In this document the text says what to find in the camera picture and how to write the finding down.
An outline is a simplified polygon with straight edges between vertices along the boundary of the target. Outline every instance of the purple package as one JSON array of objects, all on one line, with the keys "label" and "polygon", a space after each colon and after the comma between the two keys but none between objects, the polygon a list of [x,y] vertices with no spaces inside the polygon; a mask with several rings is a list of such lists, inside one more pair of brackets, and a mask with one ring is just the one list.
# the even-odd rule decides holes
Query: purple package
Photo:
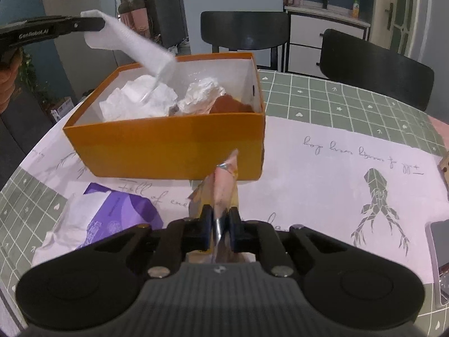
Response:
[{"label": "purple package", "polygon": [[102,240],[136,224],[147,223],[151,225],[152,229],[162,228],[162,219],[147,198],[111,190],[94,182],[90,183],[84,193],[105,193],[107,191],[111,191],[111,193],[89,223],[86,240],[78,248]]}]

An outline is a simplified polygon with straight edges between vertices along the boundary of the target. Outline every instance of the door handle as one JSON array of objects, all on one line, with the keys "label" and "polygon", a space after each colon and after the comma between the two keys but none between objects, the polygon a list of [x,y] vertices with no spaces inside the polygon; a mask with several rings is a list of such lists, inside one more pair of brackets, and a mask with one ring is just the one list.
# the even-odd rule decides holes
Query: door handle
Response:
[{"label": "door handle", "polygon": [[387,30],[390,30],[391,28],[391,20],[393,18],[393,3],[390,3],[390,9],[385,9],[385,12],[388,13],[388,24],[387,24]]}]

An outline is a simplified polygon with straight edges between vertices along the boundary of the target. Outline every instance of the drawer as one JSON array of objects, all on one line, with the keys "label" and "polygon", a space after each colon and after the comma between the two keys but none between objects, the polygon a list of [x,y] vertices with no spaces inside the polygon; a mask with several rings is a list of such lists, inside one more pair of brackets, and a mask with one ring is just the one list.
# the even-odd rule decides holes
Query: drawer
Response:
[{"label": "drawer", "polygon": [[361,28],[310,16],[291,15],[290,43],[321,48],[323,37],[320,37],[320,34],[324,33],[326,29],[338,30],[363,39],[364,30]]},{"label": "drawer", "polygon": [[320,62],[321,49],[290,45],[288,71],[326,78],[317,66]]}]

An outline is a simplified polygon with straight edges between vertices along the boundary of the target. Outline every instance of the door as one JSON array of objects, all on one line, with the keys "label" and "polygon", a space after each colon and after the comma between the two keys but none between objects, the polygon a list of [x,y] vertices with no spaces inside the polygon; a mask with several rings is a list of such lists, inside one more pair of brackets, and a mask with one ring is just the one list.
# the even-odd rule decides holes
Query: door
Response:
[{"label": "door", "polygon": [[390,50],[404,55],[410,45],[416,13],[416,0],[397,0],[391,24]]},{"label": "door", "polygon": [[410,45],[416,0],[374,0],[370,42],[404,55]]}]

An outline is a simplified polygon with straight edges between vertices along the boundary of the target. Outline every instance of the green grid tablecloth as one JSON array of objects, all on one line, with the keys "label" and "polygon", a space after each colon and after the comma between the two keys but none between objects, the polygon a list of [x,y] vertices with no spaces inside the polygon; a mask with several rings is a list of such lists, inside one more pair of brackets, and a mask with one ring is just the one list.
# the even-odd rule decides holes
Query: green grid tablecloth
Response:
[{"label": "green grid tablecloth", "polygon": [[[383,95],[317,78],[260,70],[266,114],[374,136],[444,155],[441,136],[427,115]],[[15,286],[31,267],[34,251],[58,221],[67,200],[20,167],[0,191],[0,282],[11,306]],[[449,326],[447,308],[437,308],[433,284],[416,325],[428,336]]]},{"label": "green grid tablecloth", "polygon": [[266,115],[356,131],[439,156],[443,139],[427,114],[400,101],[318,78],[260,70]]}]

